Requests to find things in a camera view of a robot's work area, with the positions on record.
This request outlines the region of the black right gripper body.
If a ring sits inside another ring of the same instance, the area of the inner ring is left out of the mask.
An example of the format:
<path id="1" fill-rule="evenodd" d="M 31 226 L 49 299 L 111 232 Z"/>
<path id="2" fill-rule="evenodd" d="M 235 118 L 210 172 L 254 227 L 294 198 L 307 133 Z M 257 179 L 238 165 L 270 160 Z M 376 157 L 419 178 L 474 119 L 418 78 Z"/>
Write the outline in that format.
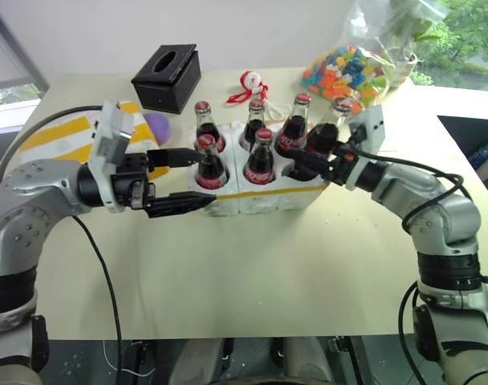
<path id="1" fill-rule="evenodd" d="M 357 154 L 357 148 L 353 145 L 352 154 L 333 154 L 333 180 L 330 181 L 337 185 L 355 185 L 359 176 L 356 169 L 359 161 L 359 155 Z"/>

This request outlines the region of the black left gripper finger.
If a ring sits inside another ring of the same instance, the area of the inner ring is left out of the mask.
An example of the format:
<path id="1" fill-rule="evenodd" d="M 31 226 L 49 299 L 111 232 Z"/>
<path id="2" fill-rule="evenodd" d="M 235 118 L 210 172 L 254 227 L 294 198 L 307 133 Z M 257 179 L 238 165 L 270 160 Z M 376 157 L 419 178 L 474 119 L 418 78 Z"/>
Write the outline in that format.
<path id="1" fill-rule="evenodd" d="M 216 200 L 216 195 L 204 192 L 175 192 L 156 197 L 146 203 L 149 218 L 177 216 L 202 209 Z"/>
<path id="2" fill-rule="evenodd" d="M 185 168 L 199 163 L 203 155 L 190 148 L 153 149 L 147 151 L 149 168 Z"/>

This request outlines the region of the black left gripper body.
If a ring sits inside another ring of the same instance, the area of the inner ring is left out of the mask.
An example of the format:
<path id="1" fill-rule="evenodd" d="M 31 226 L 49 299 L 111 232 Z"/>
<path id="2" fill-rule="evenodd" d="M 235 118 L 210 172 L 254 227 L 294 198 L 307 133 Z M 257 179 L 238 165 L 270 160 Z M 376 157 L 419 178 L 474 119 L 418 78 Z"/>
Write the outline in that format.
<path id="1" fill-rule="evenodd" d="M 123 156 L 111 175 L 116 202 L 134 210 L 150 211 L 155 199 L 155 186 L 150 182 L 155 150 L 129 153 Z"/>

